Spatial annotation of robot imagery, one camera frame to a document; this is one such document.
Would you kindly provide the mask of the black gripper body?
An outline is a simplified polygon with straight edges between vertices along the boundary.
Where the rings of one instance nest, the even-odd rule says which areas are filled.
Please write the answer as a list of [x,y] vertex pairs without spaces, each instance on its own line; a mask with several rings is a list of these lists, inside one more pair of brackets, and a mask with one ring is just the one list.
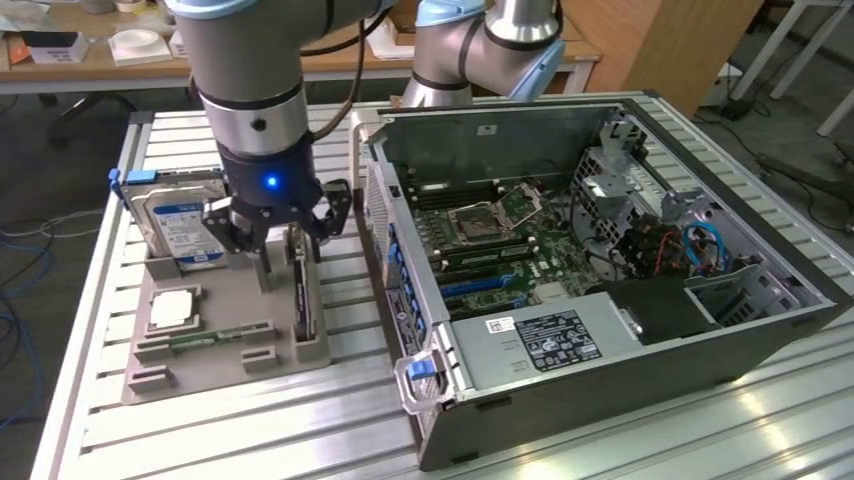
[[239,154],[219,145],[232,209],[252,223],[310,222],[323,195],[308,132],[286,150]]

